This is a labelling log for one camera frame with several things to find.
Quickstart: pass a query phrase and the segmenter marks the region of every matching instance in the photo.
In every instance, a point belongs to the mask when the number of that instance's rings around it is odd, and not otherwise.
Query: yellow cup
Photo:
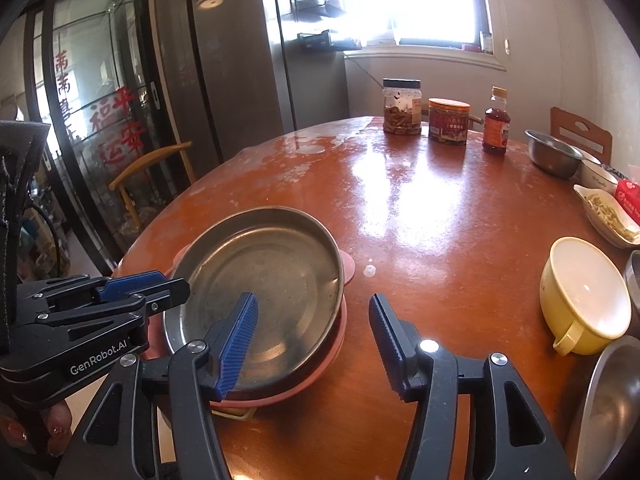
[[[540,306],[560,355],[595,354],[631,322],[625,280],[601,250],[580,238],[560,238],[551,246]]]

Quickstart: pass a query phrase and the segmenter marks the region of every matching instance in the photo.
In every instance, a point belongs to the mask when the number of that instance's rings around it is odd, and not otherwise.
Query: gray refrigerator
[[[349,117],[344,55],[303,51],[297,32],[312,24],[294,0],[156,0],[156,21],[198,177],[243,148]]]

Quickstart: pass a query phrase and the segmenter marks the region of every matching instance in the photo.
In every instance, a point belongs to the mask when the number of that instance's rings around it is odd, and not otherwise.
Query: finger
[[[18,422],[6,416],[0,416],[0,433],[2,433],[9,446],[21,447],[27,443],[27,435],[24,428]]]
[[[51,438],[47,442],[47,451],[52,455],[61,455],[71,440],[71,410],[65,401],[53,405],[42,412],[44,420]]]

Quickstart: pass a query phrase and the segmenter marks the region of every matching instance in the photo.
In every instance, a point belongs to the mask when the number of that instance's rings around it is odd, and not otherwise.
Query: wooden tabletop
[[[146,228],[118,274],[167,269],[211,225],[263,205],[319,219],[356,274],[345,289],[344,345],[326,374],[248,422],[216,420],[236,480],[396,478],[415,405],[386,379],[367,317],[375,292],[454,354],[503,352],[564,442],[594,358],[552,349],[540,273],[563,236],[588,240],[619,269],[628,252],[594,231],[572,183],[533,166],[525,145],[510,141],[506,156],[494,156],[476,133],[466,147],[446,146],[385,135],[371,117],[288,134],[243,150],[191,186]],[[455,479],[465,468],[467,417],[461,396]]]

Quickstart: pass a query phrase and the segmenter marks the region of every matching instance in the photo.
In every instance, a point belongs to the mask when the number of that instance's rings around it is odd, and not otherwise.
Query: metal bolt
[[[135,363],[137,360],[136,356],[133,354],[124,354],[121,358],[120,358],[120,364],[122,366],[131,366],[133,363]]]
[[[199,354],[207,347],[207,344],[204,341],[191,341],[187,345],[187,350],[192,354]]]
[[[439,348],[440,345],[433,339],[423,339],[420,341],[420,350],[427,352],[427,354],[433,354],[437,352]]]
[[[491,361],[494,363],[494,365],[498,366],[504,366],[509,362],[507,356],[505,354],[501,354],[500,352],[491,354]]]

